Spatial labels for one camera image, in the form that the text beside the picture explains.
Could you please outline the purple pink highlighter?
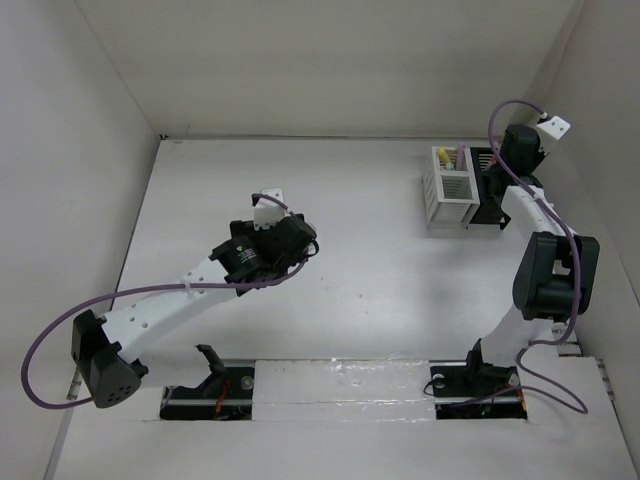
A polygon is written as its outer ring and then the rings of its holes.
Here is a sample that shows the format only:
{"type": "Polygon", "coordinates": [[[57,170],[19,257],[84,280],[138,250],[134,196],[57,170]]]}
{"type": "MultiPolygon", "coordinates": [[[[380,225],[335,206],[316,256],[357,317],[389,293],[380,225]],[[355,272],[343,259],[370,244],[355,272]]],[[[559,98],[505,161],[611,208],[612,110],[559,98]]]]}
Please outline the purple pink highlighter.
{"type": "Polygon", "coordinates": [[[466,155],[465,155],[465,146],[463,143],[459,143],[457,146],[456,170],[457,171],[466,170],[466,155]]]}

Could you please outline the yellow highlighter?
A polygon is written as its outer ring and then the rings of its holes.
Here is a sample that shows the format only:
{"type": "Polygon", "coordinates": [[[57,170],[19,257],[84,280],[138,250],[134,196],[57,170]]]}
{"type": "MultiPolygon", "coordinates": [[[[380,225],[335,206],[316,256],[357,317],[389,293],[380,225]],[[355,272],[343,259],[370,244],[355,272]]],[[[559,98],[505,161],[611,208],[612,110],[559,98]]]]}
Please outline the yellow highlighter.
{"type": "Polygon", "coordinates": [[[438,161],[439,161],[440,167],[442,169],[445,169],[445,164],[447,162],[451,162],[449,154],[448,154],[447,150],[444,149],[444,148],[438,148],[437,149],[437,157],[438,157],[438,161]]]}

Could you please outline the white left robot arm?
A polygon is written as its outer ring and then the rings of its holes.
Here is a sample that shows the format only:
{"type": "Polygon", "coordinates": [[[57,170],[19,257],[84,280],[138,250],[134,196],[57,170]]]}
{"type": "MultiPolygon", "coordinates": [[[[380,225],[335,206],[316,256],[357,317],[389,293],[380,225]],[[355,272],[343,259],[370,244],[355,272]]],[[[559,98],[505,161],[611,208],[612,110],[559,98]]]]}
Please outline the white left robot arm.
{"type": "Polygon", "coordinates": [[[317,233],[301,214],[257,229],[234,221],[230,238],[169,289],[139,295],[127,308],[73,321],[71,356],[99,409],[135,393],[149,372],[141,357],[170,332],[223,302],[278,285],[317,252],[317,233]]]}

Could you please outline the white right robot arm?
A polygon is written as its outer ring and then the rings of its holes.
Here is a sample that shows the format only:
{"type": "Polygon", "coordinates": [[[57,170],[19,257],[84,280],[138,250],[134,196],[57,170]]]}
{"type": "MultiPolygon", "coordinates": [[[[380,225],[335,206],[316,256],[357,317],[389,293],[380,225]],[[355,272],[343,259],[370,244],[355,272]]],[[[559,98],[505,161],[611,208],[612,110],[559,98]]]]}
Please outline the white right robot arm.
{"type": "Polygon", "coordinates": [[[558,116],[535,126],[511,124],[499,160],[474,167],[480,208],[475,224],[518,228],[527,246],[516,272],[513,305],[498,326],[468,352],[462,381],[483,394],[508,381],[518,353],[552,323],[566,323],[590,303],[599,242],[561,227],[534,172],[570,125],[558,116]]]}

